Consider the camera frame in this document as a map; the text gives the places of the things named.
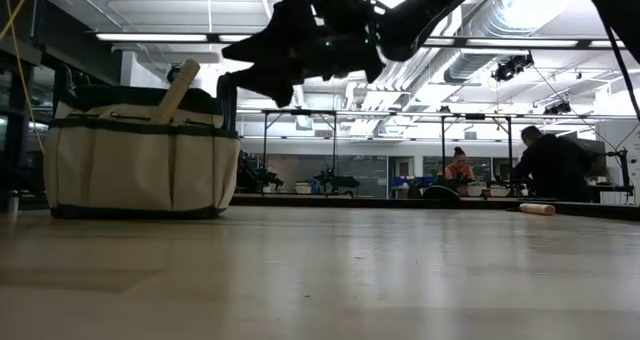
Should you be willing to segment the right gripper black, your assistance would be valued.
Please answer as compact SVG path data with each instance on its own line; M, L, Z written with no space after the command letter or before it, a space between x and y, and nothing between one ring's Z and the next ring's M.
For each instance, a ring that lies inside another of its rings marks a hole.
M273 100L278 108L289 106L294 86L308 78L344 78L364 71L371 83L385 65L376 48L373 25L367 10L323 14L324 24L317 26L310 0L281 0L274 5L267 26L250 37L222 50L226 59L255 63L231 73L240 88ZM299 47L300 63L259 63L287 58Z

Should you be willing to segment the hand rake wooden handle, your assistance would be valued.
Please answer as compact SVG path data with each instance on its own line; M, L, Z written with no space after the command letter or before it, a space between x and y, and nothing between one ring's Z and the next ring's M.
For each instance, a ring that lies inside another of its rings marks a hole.
M173 81L166 91L156 111L150 117L154 124L168 124L178 106L200 70L200 64L194 59L187 59L174 74Z

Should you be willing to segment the cream canvas bag green trim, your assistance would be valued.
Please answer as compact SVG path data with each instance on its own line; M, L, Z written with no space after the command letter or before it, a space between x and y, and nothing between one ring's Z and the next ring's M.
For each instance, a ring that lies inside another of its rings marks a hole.
M237 90L188 89L165 121L162 88L78 86L49 124L44 184L51 214L78 219L211 219L236 188Z

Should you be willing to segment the long overhead light bar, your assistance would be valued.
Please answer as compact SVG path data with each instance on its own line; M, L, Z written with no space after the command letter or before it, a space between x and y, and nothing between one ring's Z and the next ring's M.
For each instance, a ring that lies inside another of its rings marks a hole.
M311 40L292 40L286 36L263 36L259 34L226 34L226 33L148 33L148 32L91 32L98 40L110 43L132 44L224 44L259 41L274 44L296 44L321 41L331 45L346 39L358 39L362 43L373 43L380 49L388 48L388 43L375 39L373 35L353 36L317 36ZM605 51L616 46L627 51L620 39L611 41L608 38L558 38L558 37L465 37L465 36L430 36L424 42L412 43L410 48L460 48L460 49L498 49L498 50L564 50Z

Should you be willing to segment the person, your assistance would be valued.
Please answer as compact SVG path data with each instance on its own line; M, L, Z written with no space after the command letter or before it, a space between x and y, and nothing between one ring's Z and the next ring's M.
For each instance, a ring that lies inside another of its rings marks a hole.
M592 160L575 142L554 134L543 134L537 127L521 131L526 145L511 172L514 182L529 181L536 198L564 202L589 202L585 180Z
M475 174L462 148L454 148L453 162L445 167L445 178L450 181L459 196L469 194L469 184L475 181Z

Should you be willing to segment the short pale cylinder object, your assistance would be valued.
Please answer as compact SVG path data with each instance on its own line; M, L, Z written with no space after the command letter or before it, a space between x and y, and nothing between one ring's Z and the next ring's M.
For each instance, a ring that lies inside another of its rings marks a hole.
M522 213L542 216L553 216L556 213L556 209L553 205L535 203L522 203L519 205L519 210Z

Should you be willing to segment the black computer monitor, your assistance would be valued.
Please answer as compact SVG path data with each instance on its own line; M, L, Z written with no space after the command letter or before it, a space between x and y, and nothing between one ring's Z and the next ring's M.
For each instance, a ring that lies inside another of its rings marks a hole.
M605 177L607 173L605 143L602 141L591 141L589 145L589 153L592 160L589 175L592 177Z

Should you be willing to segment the black monitor stand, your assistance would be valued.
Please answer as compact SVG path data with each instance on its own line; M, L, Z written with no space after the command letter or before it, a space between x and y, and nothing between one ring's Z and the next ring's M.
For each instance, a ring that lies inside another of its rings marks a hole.
M618 168L620 170L620 179L621 183L618 185L620 191L625 192L628 196L632 196L634 194L635 188L631 184L631 179L629 176L629 168L628 168L628 150L626 148L622 148L620 150L614 150L611 152L607 152L606 156L608 158L613 158L616 160L618 164Z

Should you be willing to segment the black background rig frame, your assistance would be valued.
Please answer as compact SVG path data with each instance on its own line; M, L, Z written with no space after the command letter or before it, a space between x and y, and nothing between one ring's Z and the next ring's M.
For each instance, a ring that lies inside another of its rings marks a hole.
M333 135L332 135L332 166L331 166L331 175L335 175L335 171L336 171L336 158L337 158L337 120L338 120L338 112L336 110L308 110L308 109L280 109L280 110L276 110L276 109L266 109L266 110L261 110L261 112L264 114L264 126L263 126L263 152L262 152L262 172L264 173L264 175L266 176L268 171L267 171L267 141L268 141L268 130L269 128L275 123L277 122L280 117L283 114L288 114L291 116L306 116L306 117L312 117L314 115L319 116L321 119L323 119L331 128L331 130L333 131ZM269 116L271 114L276 114L277 117L270 122ZM333 117L333 123L329 123L325 117L326 116L332 116Z
M453 119L464 119L464 120L473 120L473 121L481 121L481 120L492 120L499 129L503 130L508 137L508 170L511 171L514 167L514 155L513 155L513 128L512 128L512 117L511 116L501 116L501 115L486 115L483 113L452 113L451 115L441 115L440 123L441 123L441 148L442 148L442 176L452 187L452 190L455 191L450 181L445 178L445 167L449 165L449 163L445 160L445 144L446 144L446 128L445 128L445 120L447 118Z

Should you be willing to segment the black aluminium table frame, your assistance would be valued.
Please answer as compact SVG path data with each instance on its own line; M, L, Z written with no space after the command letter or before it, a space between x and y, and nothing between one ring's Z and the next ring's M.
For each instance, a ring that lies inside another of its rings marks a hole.
M353 208L353 209L388 209L388 210L462 210L462 211L510 211L515 212L521 204L543 205L543 200L518 198L464 198L461 200L443 199L379 199L351 198L341 196L293 195L277 196L238 194L231 199L230 207L294 207L294 208ZM561 215L582 216L601 219L613 219L640 222L640 206L604 205L595 203L575 203L550 201L550 206ZM127 210L83 208L71 205L49 209L46 201L34 197L20 197L18 210L44 210L59 219L97 219L97 220L206 220L224 213L225 207L205 207L188 211L170 210Z

